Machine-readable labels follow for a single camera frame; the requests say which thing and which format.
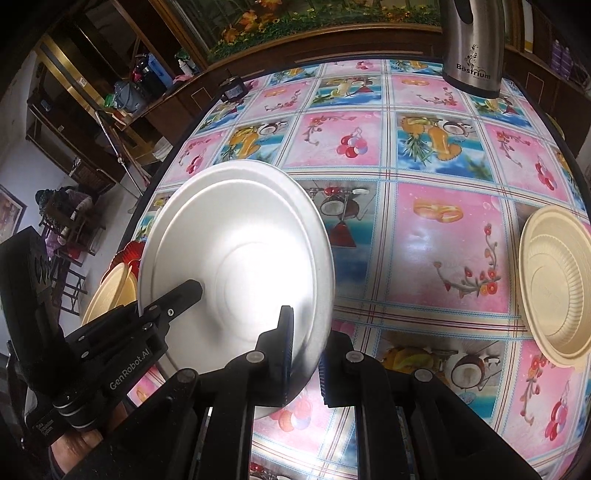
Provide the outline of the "beige plastic bowl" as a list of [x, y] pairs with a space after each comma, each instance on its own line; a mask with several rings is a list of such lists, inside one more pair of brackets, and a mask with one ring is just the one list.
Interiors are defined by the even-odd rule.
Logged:
[[110, 310], [136, 300], [136, 276], [128, 265], [119, 263], [99, 285], [85, 311], [81, 325], [84, 326]]
[[581, 368], [590, 354], [590, 233], [547, 206], [524, 224], [518, 273], [524, 323], [553, 364]]

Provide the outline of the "white paper bowl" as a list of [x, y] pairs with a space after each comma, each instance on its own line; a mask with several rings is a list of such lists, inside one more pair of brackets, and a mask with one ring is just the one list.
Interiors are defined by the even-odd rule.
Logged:
[[296, 398], [318, 367], [335, 298], [328, 233], [304, 188], [253, 160], [220, 163], [185, 182], [148, 234], [139, 307], [188, 280], [202, 296], [171, 322], [163, 372], [221, 369], [252, 351], [287, 306], [294, 311], [287, 398]]

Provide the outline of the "seated person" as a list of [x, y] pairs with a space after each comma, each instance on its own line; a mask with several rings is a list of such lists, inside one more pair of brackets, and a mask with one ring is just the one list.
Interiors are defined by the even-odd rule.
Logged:
[[35, 193], [49, 255], [89, 251], [95, 242], [98, 217], [93, 198], [73, 186], [41, 189]]

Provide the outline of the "blue thermos jug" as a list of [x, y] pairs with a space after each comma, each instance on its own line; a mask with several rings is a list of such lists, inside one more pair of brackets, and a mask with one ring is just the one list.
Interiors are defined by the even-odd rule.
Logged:
[[173, 85], [173, 78], [152, 53], [148, 54], [147, 63], [154, 75], [161, 81], [166, 89], [169, 89]]

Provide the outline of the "small black table device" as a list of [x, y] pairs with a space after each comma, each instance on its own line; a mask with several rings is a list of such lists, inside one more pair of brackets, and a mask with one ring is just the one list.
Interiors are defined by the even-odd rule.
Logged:
[[249, 87], [245, 85], [242, 77], [232, 76], [225, 79], [220, 85], [221, 100], [223, 102], [238, 102], [249, 93]]

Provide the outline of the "wooden counter cabinet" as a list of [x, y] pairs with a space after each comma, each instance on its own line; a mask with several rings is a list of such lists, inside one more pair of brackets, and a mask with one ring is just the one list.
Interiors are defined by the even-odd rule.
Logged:
[[[358, 57], [443, 56], [443, 35], [436, 26], [370, 23], [322, 28], [253, 46], [205, 63], [199, 73], [180, 82], [133, 114], [114, 112], [109, 122], [130, 155], [142, 164], [154, 161], [151, 148], [160, 138], [176, 143], [204, 111], [230, 74], [245, 79], [280, 69]], [[35, 47], [43, 74], [51, 74], [89, 115], [103, 106], [122, 69], [112, 49], [89, 21], [62, 19]], [[582, 169], [590, 165], [590, 99], [573, 82], [551, 72], [538, 57], [507, 46], [505, 72], [538, 102], [562, 135]]]

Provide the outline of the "flower mural panel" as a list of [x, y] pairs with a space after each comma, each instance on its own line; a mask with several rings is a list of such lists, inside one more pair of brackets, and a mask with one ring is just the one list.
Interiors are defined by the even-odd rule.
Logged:
[[151, 6], [208, 62], [331, 27], [440, 26], [437, 1], [153, 1]]

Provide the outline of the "steel thermos flask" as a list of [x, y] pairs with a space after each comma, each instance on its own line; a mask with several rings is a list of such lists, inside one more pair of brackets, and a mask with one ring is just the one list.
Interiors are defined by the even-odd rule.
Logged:
[[499, 96], [504, 57], [504, 10], [498, 0], [440, 2], [443, 78], [482, 98]]

